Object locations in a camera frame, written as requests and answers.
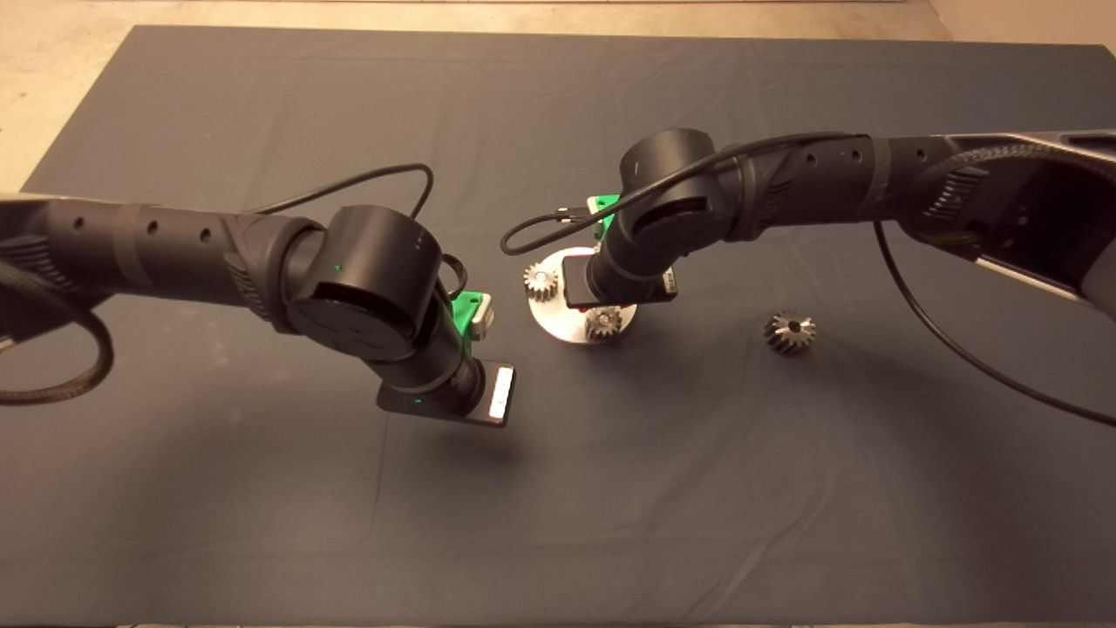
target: gray tablecloth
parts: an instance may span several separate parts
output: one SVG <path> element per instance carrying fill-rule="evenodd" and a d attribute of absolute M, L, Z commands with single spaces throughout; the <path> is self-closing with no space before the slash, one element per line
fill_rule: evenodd
<path fill-rule="evenodd" d="M 1116 126 L 1099 47 L 138 28 L 27 190 L 238 210 L 423 160 L 423 215 L 491 291 L 503 432 L 386 416 L 357 361 L 231 307 L 116 297 L 92 395 L 0 422 L 0 624 L 1116 618 L 1116 433 L 961 364 L 866 225 L 677 264 L 618 347 L 537 329 L 497 239 L 616 190 L 670 126 L 719 143 Z M 410 206 L 415 180 L 320 200 Z M 941 323 L 1116 412 L 1116 328 L 896 233 Z M 571 243 L 586 243 L 578 239 Z M 760 327 L 793 307 L 799 360 Z M 6 386 L 90 359 L 4 355 Z"/>

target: table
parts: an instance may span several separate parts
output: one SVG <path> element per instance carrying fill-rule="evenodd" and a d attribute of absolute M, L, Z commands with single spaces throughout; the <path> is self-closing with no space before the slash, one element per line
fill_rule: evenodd
<path fill-rule="evenodd" d="M 1116 434 L 936 345 L 866 225 L 693 254 L 679 299 L 612 349 L 533 326 L 531 259 L 501 255 L 499 234 L 614 191 L 620 154 L 671 126 L 720 144 L 1112 127 L 1116 62 L 1069 46 L 136 28 L 26 189 L 237 210 L 427 161 L 423 221 L 497 300 L 475 354 L 520 371 L 511 422 L 389 417 L 367 369 L 247 310 L 114 297 L 108 380 L 0 414 L 0 624 L 1116 615 Z M 416 186 L 304 213 L 405 207 Z M 1110 321 L 895 239 L 966 346 L 1116 409 Z M 800 360 L 760 339 L 783 307 L 819 322 Z M 16 348 L 0 379 L 61 379 L 92 359 L 79 338 Z"/>

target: black cable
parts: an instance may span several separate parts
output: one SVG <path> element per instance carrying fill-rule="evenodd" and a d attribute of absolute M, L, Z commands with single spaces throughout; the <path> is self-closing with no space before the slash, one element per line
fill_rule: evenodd
<path fill-rule="evenodd" d="M 285 209 L 290 209 L 292 206 L 320 199 L 321 196 L 334 192 L 339 192 L 346 187 L 352 187 L 357 183 L 364 183 L 365 181 L 372 181 L 373 178 L 379 178 L 392 174 L 402 174 L 404 172 L 422 172 L 426 175 L 426 184 L 423 186 L 422 194 L 419 196 L 419 202 L 416 202 L 414 209 L 411 210 L 411 218 L 414 219 L 419 216 L 419 212 L 422 211 L 423 205 L 426 204 L 426 199 L 430 197 L 430 192 L 434 187 L 434 171 L 431 170 L 431 167 L 425 163 L 401 163 L 397 165 L 377 167 L 375 170 L 354 174 L 348 178 L 341 178 L 340 181 L 329 183 L 328 185 L 323 185 L 315 190 L 310 190 L 309 192 L 298 194 L 297 196 L 291 196 L 271 204 L 250 209 L 248 210 L 248 213 L 276 213 Z"/>
<path fill-rule="evenodd" d="M 558 240 L 560 240 L 562 238 L 566 238 L 568 235 L 573 235 L 574 233 L 576 233 L 576 232 L 578 232 L 578 231 L 580 231 L 583 229 L 588 228 L 590 224 L 593 224 L 595 222 L 600 222 L 605 218 L 608 218 L 609 215 L 615 214 L 616 212 L 620 211 L 622 209 L 624 209 L 624 207 L 626 207 L 626 206 L 628 206 L 631 204 L 634 204 L 636 201 L 643 199 L 644 196 L 647 196 L 647 195 L 653 194 L 653 193 L 655 193 L 657 191 L 661 191 L 662 189 L 667 187 L 670 185 L 673 185 L 673 184 L 677 183 L 679 181 L 682 181 L 684 178 L 693 176 L 694 174 L 698 174 L 699 172 L 701 172 L 703 170 L 712 167 L 712 166 L 716 165 L 718 163 L 721 163 L 722 161 L 728 161 L 730 158 L 735 158 L 735 157 L 739 157 L 739 156 L 742 156 L 742 155 L 745 155 L 745 154 L 752 154 L 752 153 L 758 153 L 758 152 L 762 152 L 762 151 L 767 151 L 767 149 L 771 149 L 771 148 L 777 148 L 777 147 L 786 146 L 787 144 L 802 144 L 802 143 L 807 143 L 807 142 L 821 142 L 821 141 L 825 141 L 825 139 L 840 139 L 840 138 L 846 138 L 846 137 L 857 137 L 857 135 L 849 134 L 849 133 L 828 133 L 828 132 L 827 133 L 800 133 L 800 134 L 797 134 L 797 135 L 783 135 L 783 136 L 780 136 L 780 137 L 771 137 L 771 138 L 768 138 L 768 139 L 760 139 L 758 142 L 751 142 L 751 143 L 741 144 L 741 145 L 738 145 L 738 146 L 729 146 L 729 147 L 722 148 L 722 149 L 720 149 L 720 151 L 718 151 L 718 152 L 715 152 L 715 153 L 713 153 L 713 154 L 711 154 L 709 156 L 704 156 L 704 157 L 702 157 L 702 158 L 700 158 L 700 160 L 691 163 L 690 165 L 680 167 L 679 170 L 675 170 L 674 172 L 667 174 L 666 176 L 663 176 L 662 178 L 660 178 L 660 180 L 657 180 L 657 181 L 655 181 L 653 183 L 648 183 L 647 185 L 644 185 L 643 187 L 639 187 L 638 190 L 635 190 L 633 192 L 624 194 L 624 196 L 620 197 L 620 200 L 618 200 L 615 203 L 613 203 L 608 209 L 606 209 L 604 211 L 600 211 L 600 212 L 597 212 L 597 213 L 594 213 L 593 215 L 590 215 L 588 219 L 586 219 L 584 221 L 574 222 L 573 224 L 562 226 L 561 229 L 556 229 L 556 230 L 551 231 L 550 233 L 547 233 L 546 235 L 540 235 L 540 236 L 538 236 L 538 238 L 536 238 L 536 239 L 533 239 L 533 240 L 531 240 L 531 241 L 529 241 L 529 242 L 527 242 L 525 244 L 520 244 L 518 247 L 510 245 L 508 243 L 508 240 L 510 240 L 513 235 L 516 235 L 517 233 L 519 233 L 523 229 L 526 229 L 526 228 L 528 228 L 528 226 L 530 226 L 532 224 L 538 224 L 540 222 L 546 222 L 548 220 L 561 220 L 564 218 L 564 215 L 561 213 L 557 213 L 556 212 L 556 213 L 548 213 L 548 214 L 542 214 L 542 215 L 536 215 L 533 218 L 525 220 L 525 221 L 520 222 L 519 224 L 516 224 L 514 226 L 512 226 L 511 229 L 509 229 L 508 232 L 504 233 L 502 238 L 500 238 L 500 250 L 502 250 L 504 254 L 522 254 L 525 252 L 530 252 L 532 250 L 536 250 L 536 249 L 538 249 L 540 247 L 543 247 L 546 244 L 549 244 L 551 242 L 556 242 L 556 241 L 558 241 Z"/>
<path fill-rule="evenodd" d="M 1026 395 L 1027 397 L 1030 397 L 1031 399 L 1040 404 L 1046 404 L 1051 408 L 1057 408 L 1065 413 L 1077 415 L 1078 417 L 1081 417 L 1084 419 L 1089 419 L 1090 422 L 1096 422 L 1098 424 L 1106 425 L 1108 427 L 1116 427 L 1116 417 L 1101 415 L 1100 413 L 1096 413 L 1087 408 L 1081 408 L 1080 406 L 1075 406 L 1072 404 L 1069 404 L 1068 402 L 1062 402 L 1061 399 L 1057 399 L 1043 393 L 1039 393 L 1038 390 L 1035 390 L 1033 388 L 1022 383 L 1016 381 L 1009 378 L 1008 376 L 1001 374 L 1000 371 L 993 369 L 992 367 L 985 365 L 979 358 L 977 358 L 968 350 L 965 350 L 965 348 L 958 345 L 955 340 L 950 338 L 949 335 L 942 331 L 942 329 L 939 328 L 936 323 L 934 323 L 934 321 L 930 318 L 929 313 L 926 313 L 926 310 L 922 308 L 922 305 L 914 297 L 914 293 L 911 291 L 911 288 L 907 287 L 906 281 L 903 280 L 903 274 L 899 272 L 898 265 L 895 264 L 895 258 L 892 257 L 891 247 L 887 245 L 887 235 L 884 233 L 884 225 L 877 220 L 873 222 L 873 226 L 876 230 L 876 241 L 879 242 L 879 252 L 881 254 L 884 255 L 884 263 L 887 264 L 887 270 L 892 273 L 892 279 L 895 280 L 895 286 L 899 288 L 899 292 L 903 294 L 903 298 L 906 299 L 907 305 L 911 306 L 911 309 L 914 311 L 914 316 L 917 317 L 918 320 L 922 321 L 922 325 L 925 326 L 927 330 L 930 330 L 930 334 L 934 335 L 934 337 L 937 340 L 942 341 L 942 345 L 947 347 L 950 351 L 953 351 L 954 354 L 960 356 L 962 360 L 969 363 L 978 370 L 983 373 L 985 376 L 1007 386 L 1008 388 L 1014 390 L 1016 393 Z"/>
<path fill-rule="evenodd" d="M 465 269 L 465 264 L 456 255 L 448 252 L 442 253 L 442 262 L 449 265 L 453 270 L 453 273 L 458 276 L 458 287 L 450 290 L 446 294 L 450 297 L 450 300 L 453 300 L 461 296 L 461 292 L 465 291 L 465 283 L 469 282 L 469 270 Z"/>
<path fill-rule="evenodd" d="M 0 288 L 30 300 L 42 309 L 84 328 L 97 344 L 97 360 L 74 379 L 36 390 L 0 390 L 0 406 L 31 406 L 64 402 L 93 390 L 113 368 L 113 339 L 92 310 L 75 305 L 58 288 L 22 268 L 0 261 Z"/>

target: white label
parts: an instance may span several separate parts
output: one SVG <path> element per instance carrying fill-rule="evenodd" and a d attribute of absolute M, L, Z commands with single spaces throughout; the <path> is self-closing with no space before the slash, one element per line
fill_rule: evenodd
<path fill-rule="evenodd" d="M 666 272 L 663 272 L 663 289 L 666 293 L 679 291 L 679 286 L 674 282 L 674 268 L 667 268 Z"/>
<path fill-rule="evenodd" d="M 514 376 L 509 367 L 500 367 L 496 373 L 496 386 L 492 388 L 492 405 L 489 406 L 489 417 L 503 421 L 508 410 L 508 395 L 511 393 L 511 379 Z"/>

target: metal base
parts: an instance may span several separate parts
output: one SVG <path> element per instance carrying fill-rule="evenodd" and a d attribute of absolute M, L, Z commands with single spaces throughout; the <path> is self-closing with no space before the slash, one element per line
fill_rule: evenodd
<path fill-rule="evenodd" d="M 590 340 L 585 335 L 585 311 L 570 308 L 566 303 L 566 278 L 562 273 L 561 260 L 569 254 L 593 254 L 590 247 L 573 247 L 552 252 L 539 264 L 558 274 L 558 293 L 548 300 L 533 300 L 528 298 L 527 302 L 531 307 L 531 317 L 548 335 L 556 339 L 573 345 L 600 345 L 600 341 Z M 635 305 L 620 307 L 620 335 L 632 325 L 635 318 Z"/>
<path fill-rule="evenodd" d="M 423 405 L 421 398 L 400 393 L 386 386 L 379 387 L 376 406 L 388 413 L 414 415 L 429 419 L 442 419 L 462 424 L 501 428 L 508 425 L 508 414 L 511 408 L 511 394 L 516 385 L 516 368 L 503 363 L 478 360 L 484 369 L 484 395 L 477 406 L 465 415 L 446 415 L 436 412 L 430 405 Z"/>

